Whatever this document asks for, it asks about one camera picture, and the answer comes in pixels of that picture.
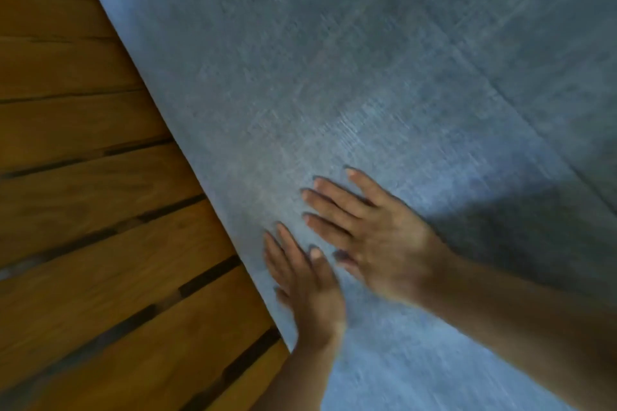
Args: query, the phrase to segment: wooden floor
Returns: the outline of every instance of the wooden floor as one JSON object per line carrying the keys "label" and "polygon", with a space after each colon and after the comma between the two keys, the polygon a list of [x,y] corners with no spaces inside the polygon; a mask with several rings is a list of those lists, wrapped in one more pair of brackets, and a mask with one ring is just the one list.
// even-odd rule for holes
{"label": "wooden floor", "polygon": [[0,8],[0,408],[247,410],[288,352],[99,2]]}

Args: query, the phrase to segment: forearm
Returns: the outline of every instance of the forearm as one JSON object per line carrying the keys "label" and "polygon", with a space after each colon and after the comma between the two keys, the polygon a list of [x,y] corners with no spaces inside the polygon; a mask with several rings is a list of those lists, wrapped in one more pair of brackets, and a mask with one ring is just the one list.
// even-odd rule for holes
{"label": "forearm", "polygon": [[299,343],[251,411],[318,411],[337,350]]}
{"label": "forearm", "polygon": [[421,304],[572,406],[614,408],[614,312],[459,258]]}

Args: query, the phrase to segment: textured surface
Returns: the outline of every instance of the textured surface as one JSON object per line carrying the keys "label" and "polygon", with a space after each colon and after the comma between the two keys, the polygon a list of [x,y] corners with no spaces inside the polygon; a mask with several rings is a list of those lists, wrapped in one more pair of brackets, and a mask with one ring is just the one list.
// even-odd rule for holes
{"label": "textured surface", "polygon": [[[359,167],[468,257],[615,301],[615,0],[101,0],[287,342],[261,231]],[[341,275],[324,409],[564,409]]]}

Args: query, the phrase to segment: gray mat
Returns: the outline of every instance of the gray mat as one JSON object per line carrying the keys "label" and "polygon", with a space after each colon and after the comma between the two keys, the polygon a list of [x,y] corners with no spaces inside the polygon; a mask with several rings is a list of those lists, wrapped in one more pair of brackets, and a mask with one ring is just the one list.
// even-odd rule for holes
{"label": "gray mat", "polygon": [[[464,256],[617,300],[616,0],[101,0],[285,340],[261,234],[373,175]],[[567,407],[340,274],[327,410]]]}

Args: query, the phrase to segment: hand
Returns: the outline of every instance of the hand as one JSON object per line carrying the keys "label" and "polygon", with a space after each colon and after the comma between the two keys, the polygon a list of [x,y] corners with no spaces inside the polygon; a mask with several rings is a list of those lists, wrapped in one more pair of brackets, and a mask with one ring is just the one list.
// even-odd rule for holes
{"label": "hand", "polygon": [[347,169],[362,200],[334,183],[315,179],[315,191],[302,191],[319,216],[307,214],[308,227],[346,252],[339,264],[376,294],[421,304],[423,291],[435,283],[455,255],[407,205],[363,172]]}
{"label": "hand", "polygon": [[298,346],[337,349],[346,328],[345,300],[332,267],[318,248],[309,262],[289,230],[280,223],[276,228],[282,247],[266,232],[264,259],[279,285],[276,298],[294,313]]}

